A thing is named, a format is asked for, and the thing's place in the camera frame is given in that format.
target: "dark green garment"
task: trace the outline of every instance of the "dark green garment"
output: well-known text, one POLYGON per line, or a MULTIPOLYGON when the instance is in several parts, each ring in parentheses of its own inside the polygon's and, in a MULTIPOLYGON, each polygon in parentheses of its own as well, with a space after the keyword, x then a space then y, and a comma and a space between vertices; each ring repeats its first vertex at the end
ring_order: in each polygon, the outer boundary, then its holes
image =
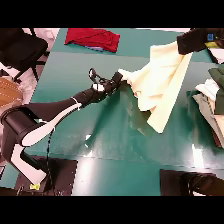
POLYGON ((224 66, 220 66, 219 68, 211 68, 208 72, 220 87, 216 94, 214 114, 224 115, 224 66))

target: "stack of folded clothes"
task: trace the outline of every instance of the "stack of folded clothes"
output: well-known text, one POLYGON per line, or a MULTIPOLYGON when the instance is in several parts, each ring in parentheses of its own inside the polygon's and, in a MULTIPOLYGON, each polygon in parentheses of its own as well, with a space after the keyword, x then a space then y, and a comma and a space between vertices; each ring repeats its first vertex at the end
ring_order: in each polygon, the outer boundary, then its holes
POLYGON ((212 134, 217 147, 224 148, 224 66, 209 69, 212 79, 195 88, 200 94, 193 98, 199 110, 212 127, 212 134))
POLYGON ((68 28, 65 44, 74 43, 98 51, 116 52, 119 34, 104 29, 68 28))

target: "red cloth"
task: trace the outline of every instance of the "red cloth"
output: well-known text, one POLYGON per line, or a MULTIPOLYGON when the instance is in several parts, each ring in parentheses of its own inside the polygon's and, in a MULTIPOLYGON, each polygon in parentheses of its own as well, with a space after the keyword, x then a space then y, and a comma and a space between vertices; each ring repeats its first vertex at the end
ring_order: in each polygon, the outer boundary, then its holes
POLYGON ((68 28, 65 44, 75 43, 88 47, 102 47, 104 50, 116 52, 120 34, 93 28, 68 28))

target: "cable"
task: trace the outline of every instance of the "cable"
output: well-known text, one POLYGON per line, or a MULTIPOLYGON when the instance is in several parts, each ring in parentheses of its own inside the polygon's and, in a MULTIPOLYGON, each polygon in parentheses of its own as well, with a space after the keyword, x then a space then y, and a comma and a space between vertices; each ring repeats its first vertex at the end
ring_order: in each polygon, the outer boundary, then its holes
POLYGON ((54 188, 54 184, 53 184, 53 181, 52 181, 51 171, 49 169, 49 163, 48 163, 49 151, 50 151, 50 144, 51 144, 51 137, 53 135, 53 132, 54 132, 54 129, 51 131, 51 133, 49 135, 49 138, 48 138, 48 143, 47 143, 47 169, 48 169, 48 173, 49 173, 49 177, 50 177, 50 181, 51 181, 51 187, 52 187, 53 192, 54 192, 54 196, 57 196, 55 194, 55 188, 54 188))

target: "table surface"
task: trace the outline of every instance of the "table surface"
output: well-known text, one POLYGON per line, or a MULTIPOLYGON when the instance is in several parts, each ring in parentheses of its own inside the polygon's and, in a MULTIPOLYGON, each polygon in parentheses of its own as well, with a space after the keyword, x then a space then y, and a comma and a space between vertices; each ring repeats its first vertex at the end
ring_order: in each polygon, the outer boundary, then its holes
MULTIPOLYGON (((118 68, 140 69, 149 61, 151 45, 173 42, 179 35, 127 28, 108 30, 121 34, 116 54, 66 46, 67 29, 60 29, 32 102, 59 101, 89 88, 88 71, 92 67, 106 78, 118 68)), ((216 67, 210 61, 205 51, 193 54, 162 134, 146 123, 149 114, 139 111, 128 85, 64 119, 53 134, 50 156, 78 160, 73 195, 160 195, 160 169, 209 170, 224 178, 224 150, 215 146, 210 126, 191 97, 194 87, 210 77, 208 69, 216 67)), ((26 152, 46 156, 46 147, 47 137, 26 152)), ((18 171, 7 165, 0 185, 13 188, 17 176, 18 171)))

